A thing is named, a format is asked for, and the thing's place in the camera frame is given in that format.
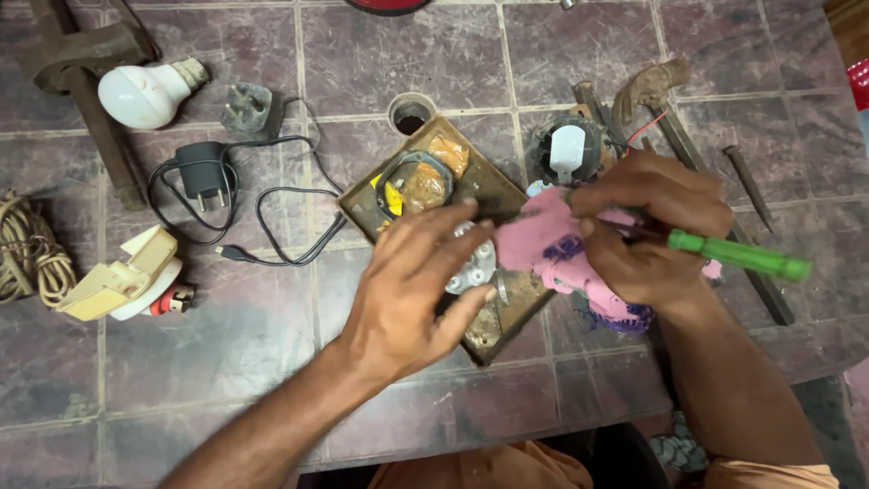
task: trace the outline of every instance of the nail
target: nail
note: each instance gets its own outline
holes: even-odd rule
[[[588,238],[594,232],[594,223],[591,219],[582,219],[580,221],[580,234],[583,238]]]

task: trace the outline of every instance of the white bulb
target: white bulb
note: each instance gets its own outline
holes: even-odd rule
[[[152,68],[118,66],[97,90],[100,104],[117,122],[133,129],[157,129],[175,118],[178,104],[209,80],[195,59]]]

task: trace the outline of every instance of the tiled table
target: tiled table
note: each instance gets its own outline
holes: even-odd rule
[[[105,0],[70,1],[82,25],[117,19]],[[774,326],[741,271],[727,271],[722,297],[791,380],[866,355],[869,163],[818,0],[583,2],[568,12],[553,2],[435,0],[397,18],[336,0],[131,3],[164,60],[193,56],[213,76],[177,124],[132,135],[143,171],[178,145],[225,140],[216,121],[227,85],[241,79],[308,99],[324,164],[339,184],[400,143],[388,103],[418,91],[524,186],[534,179],[521,156],[527,136],[573,104],[571,84],[592,79],[611,99],[638,69],[687,57],[693,78],[675,102],[726,180],[740,222],[815,260],[811,281],[784,287],[794,327]],[[87,271],[120,258],[118,245],[156,220],[121,211],[72,102],[21,79],[12,55],[33,39],[26,2],[3,1],[0,187],[45,198],[57,234]],[[284,131],[316,128],[291,111]],[[649,134],[665,151],[661,134]],[[777,244],[719,153],[737,142],[773,210]],[[307,159],[289,159],[298,151],[236,157],[244,192],[225,243],[267,247],[251,208],[259,190],[324,185]],[[333,212],[318,197],[282,195],[265,205],[292,253],[312,243]],[[167,213],[182,215],[177,206]],[[32,299],[0,307],[0,486],[152,486],[338,333],[370,249],[347,229],[302,269],[185,253],[201,295],[184,315],[79,323]],[[491,368],[477,370],[458,350],[389,387],[330,433],[305,469],[528,439],[671,406],[646,336],[593,329],[559,297]]]

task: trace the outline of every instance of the plug adapter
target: plug adapter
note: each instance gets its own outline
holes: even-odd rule
[[[217,197],[221,207],[226,207],[226,195],[229,189],[223,179],[221,161],[225,148],[224,143],[202,141],[175,150],[175,162],[181,172],[184,193],[187,198],[199,202],[201,212],[206,211],[206,198]]]

